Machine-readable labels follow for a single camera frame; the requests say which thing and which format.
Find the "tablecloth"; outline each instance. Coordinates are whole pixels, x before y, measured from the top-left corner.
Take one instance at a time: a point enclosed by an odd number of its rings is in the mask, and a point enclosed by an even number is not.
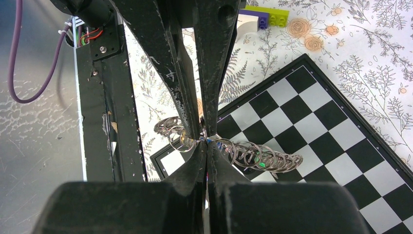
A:
[[[411,168],[413,155],[413,0],[248,0],[289,10],[285,28],[248,33],[235,44],[219,108],[307,53]],[[125,24],[130,68],[149,181],[150,156],[168,141],[153,131],[177,116],[171,96]],[[193,29],[184,29],[201,103]]]

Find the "screw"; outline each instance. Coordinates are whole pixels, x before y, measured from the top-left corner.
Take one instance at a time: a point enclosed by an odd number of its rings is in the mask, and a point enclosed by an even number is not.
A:
[[[99,50],[100,50],[100,52],[101,52],[102,54],[106,53],[106,47],[105,47],[105,46],[101,46],[101,47],[99,48]]]

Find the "metal spring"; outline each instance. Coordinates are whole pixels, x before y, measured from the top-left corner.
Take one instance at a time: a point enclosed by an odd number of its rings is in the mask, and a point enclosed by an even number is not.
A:
[[[188,152],[195,147],[197,142],[204,140],[203,136],[200,136],[199,140],[188,138],[179,117],[161,120],[155,125],[154,131],[167,137],[170,145],[180,152]],[[173,144],[177,138],[181,144],[178,148]],[[249,141],[234,143],[219,135],[208,137],[207,140],[217,143],[223,155],[230,158],[231,165],[236,164],[243,168],[269,171],[275,178],[278,178],[276,173],[286,173],[296,169],[303,160],[300,155],[280,153],[268,146],[257,145]]]

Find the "chessboard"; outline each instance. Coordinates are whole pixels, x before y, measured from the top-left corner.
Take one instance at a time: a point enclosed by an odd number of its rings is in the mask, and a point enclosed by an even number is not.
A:
[[[218,134],[303,156],[296,170],[237,170],[252,182],[345,187],[371,233],[413,231],[413,176],[328,77],[303,55],[219,111]],[[161,178],[187,161],[170,145],[151,156]]]

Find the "blue object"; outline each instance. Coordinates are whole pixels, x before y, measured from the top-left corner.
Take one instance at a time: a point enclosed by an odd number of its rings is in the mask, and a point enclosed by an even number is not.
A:
[[[258,11],[248,11],[240,9],[239,14],[249,15],[249,16],[258,16],[258,26],[260,29],[268,28],[268,18],[270,18],[269,13],[258,12]]]

